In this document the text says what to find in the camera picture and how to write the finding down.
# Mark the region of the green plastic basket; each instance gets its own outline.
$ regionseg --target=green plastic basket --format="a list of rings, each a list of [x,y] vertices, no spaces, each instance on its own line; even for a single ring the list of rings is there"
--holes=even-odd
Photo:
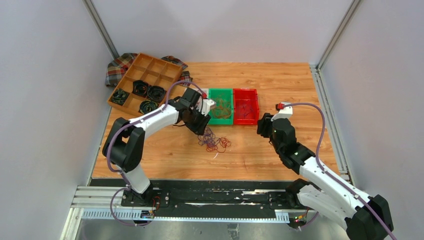
[[[208,97],[216,102],[209,112],[210,125],[233,125],[234,103],[232,88],[209,88]]]

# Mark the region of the perforated metal strip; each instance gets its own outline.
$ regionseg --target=perforated metal strip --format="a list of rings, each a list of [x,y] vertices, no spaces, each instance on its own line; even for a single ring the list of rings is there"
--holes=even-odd
[[[146,220],[141,217],[142,211],[139,209],[116,209],[115,215],[121,220]],[[288,224],[289,214],[287,212],[276,212],[276,218],[225,218],[225,217],[167,217],[157,216],[154,221],[174,221],[174,222],[219,222],[219,223],[276,223]],[[106,208],[86,208],[82,213],[82,219],[111,219],[111,211]]]

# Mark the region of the gray floor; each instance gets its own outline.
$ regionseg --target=gray floor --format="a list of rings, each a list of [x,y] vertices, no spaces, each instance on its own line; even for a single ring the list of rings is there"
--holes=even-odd
[[[319,216],[296,232],[283,223],[154,221],[145,227],[83,219],[77,240],[348,240],[341,227]]]

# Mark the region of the red plastic basket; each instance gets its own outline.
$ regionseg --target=red plastic basket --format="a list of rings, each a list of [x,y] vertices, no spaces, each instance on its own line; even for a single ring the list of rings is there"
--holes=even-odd
[[[256,89],[234,88],[234,125],[257,125],[259,118]]]

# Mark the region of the plastic bin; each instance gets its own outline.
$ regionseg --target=plastic bin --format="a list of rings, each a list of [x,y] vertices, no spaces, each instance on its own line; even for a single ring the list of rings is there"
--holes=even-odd
[[[208,97],[216,102],[216,107],[209,112],[210,125],[232,125],[234,103],[232,88],[209,88]]]
[[[259,118],[258,93],[256,89],[233,89],[234,124],[257,125]]]

